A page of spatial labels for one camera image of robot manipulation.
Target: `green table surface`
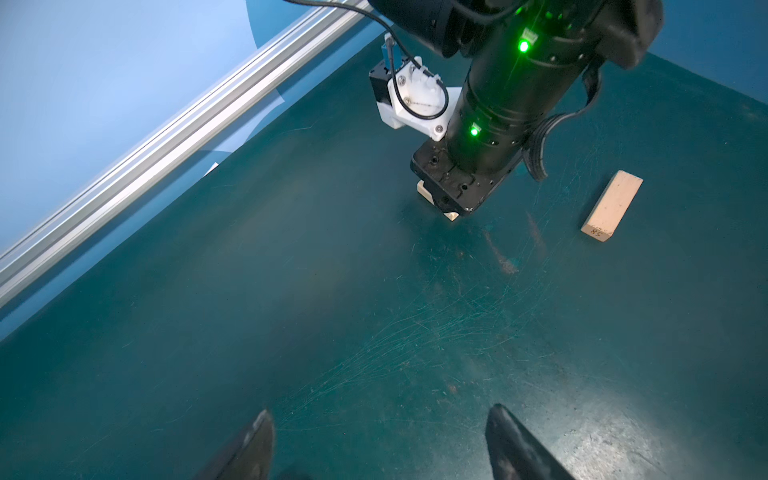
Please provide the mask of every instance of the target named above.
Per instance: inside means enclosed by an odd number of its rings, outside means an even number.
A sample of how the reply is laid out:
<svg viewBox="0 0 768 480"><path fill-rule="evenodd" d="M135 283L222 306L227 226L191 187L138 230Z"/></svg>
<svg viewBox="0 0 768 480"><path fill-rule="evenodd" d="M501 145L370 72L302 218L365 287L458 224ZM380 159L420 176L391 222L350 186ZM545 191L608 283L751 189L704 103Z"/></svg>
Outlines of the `green table surface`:
<svg viewBox="0 0 768 480"><path fill-rule="evenodd" d="M0 477L189 478L268 406L274 478L490 480L501 402L577 478L768 478L768 107L609 65L550 177L451 223L379 44L0 344ZM645 182L600 243L619 169Z"/></svg>

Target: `wooden block under gripper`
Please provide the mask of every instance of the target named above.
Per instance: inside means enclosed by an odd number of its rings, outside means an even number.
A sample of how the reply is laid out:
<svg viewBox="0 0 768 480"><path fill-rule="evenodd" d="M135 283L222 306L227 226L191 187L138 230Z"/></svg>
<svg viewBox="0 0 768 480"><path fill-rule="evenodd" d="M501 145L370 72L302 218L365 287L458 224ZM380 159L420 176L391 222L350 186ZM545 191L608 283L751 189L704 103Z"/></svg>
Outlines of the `wooden block under gripper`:
<svg viewBox="0 0 768 480"><path fill-rule="evenodd" d="M619 170L605 187L581 231L601 242L611 238L642 183L642 178Z"/></svg>

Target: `robotic arm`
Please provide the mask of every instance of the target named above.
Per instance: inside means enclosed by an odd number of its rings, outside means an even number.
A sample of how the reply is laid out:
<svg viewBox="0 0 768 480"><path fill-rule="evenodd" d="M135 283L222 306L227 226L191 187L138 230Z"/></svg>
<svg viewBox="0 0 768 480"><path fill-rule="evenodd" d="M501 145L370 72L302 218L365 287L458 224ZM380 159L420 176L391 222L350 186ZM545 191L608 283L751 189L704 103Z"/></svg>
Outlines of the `robotic arm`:
<svg viewBox="0 0 768 480"><path fill-rule="evenodd" d="M432 121L428 127L437 124L437 134L425 131L432 139L414 153L411 169L446 214L477 210L521 161L535 180L546 178L549 132L592 105L606 60L633 68L663 23L660 0L369 1L443 57L461 52L472 58L460 93L437 81L443 108L432 115L415 112L418 102L399 93L400 85L412 87L412 73L421 65L408 54L413 61L399 68L393 40L387 40L386 61L370 75L379 110L389 104L395 111L405 108L409 114L403 116L422 127L424 121ZM580 74L585 107L548 117ZM435 122L441 114L450 118L446 127ZM382 118L387 121L384 112Z"/></svg>

